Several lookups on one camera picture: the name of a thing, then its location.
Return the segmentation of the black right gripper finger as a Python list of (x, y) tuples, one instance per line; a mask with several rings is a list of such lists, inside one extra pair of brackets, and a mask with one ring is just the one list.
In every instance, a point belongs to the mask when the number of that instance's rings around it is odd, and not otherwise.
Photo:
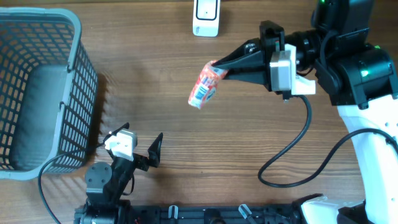
[(214, 62), (212, 67), (223, 70), (265, 70), (263, 53), (258, 51), (238, 53), (237, 51)]
[(238, 80), (242, 82), (255, 83), (258, 85), (267, 85), (268, 81), (264, 71), (238, 71), (229, 70), (224, 80)]

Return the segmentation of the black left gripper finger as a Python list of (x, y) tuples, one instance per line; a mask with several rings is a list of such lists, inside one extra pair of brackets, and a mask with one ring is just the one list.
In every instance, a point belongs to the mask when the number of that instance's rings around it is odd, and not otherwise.
[(148, 165), (152, 167), (158, 167), (160, 164), (160, 152), (161, 152), (161, 146), (162, 146), (162, 139), (163, 139), (163, 133), (160, 133), (155, 141), (151, 144), (151, 146), (148, 148), (147, 152), (149, 154), (148, 156)]
[(129, 123), (124, 123), (121, 127), (118, 129), (115, 129), (114, 131), (110, 131), (103, 139), (103, 145), (105, 146), (106, 149), (109, 149), (109, 147), (106, 145), (106, 141), (112, 137), (116, 136), (118, 132), (120, 132), (122, 129), (128, 129), (129, 128)]

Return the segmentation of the small red white box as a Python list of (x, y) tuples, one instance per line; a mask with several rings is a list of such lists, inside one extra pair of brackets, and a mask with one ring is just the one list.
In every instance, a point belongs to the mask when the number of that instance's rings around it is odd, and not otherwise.
[(200, 72), (188, 99), (190, 106), (201, 109), (215, 95), (218, 83), (227, 75), (228, 70), (216, 68), (214, 63), (216, 60), (209, 61)]

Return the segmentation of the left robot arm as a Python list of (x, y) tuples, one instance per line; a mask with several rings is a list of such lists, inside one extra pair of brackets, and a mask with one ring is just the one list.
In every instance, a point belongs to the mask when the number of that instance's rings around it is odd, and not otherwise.
[(85, 174), (86, 202), (75, 210), (74, 223), (139, 223), (131, 202), (122, 200), (127, 196), (124, 190), (131, 184), (133, 190), (134, 171), (148, 171), (150, 167), (160, 164), (160, 152), (163, 134), (160, 133), (148, 148), (147, 156), (136, 154), (137, 134), (129, 130), (125, 123), (115, 131), (109, 132), (103, 140), (112, 163), (96, 162)]

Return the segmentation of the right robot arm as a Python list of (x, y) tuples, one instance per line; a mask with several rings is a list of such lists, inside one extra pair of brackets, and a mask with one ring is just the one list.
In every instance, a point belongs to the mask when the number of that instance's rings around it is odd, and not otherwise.
[(388, 53), (367, 43), (371, 0), (319, 1), (312, 30), (287, 35), (263, 21), (260, 36), (215, 63), (228, 79), (306, 100), (320, 86), (348, 133), (363, 179), (362, 202), (313, 194), (292, 204), (294, 223), (397, 222), (397, 74)]

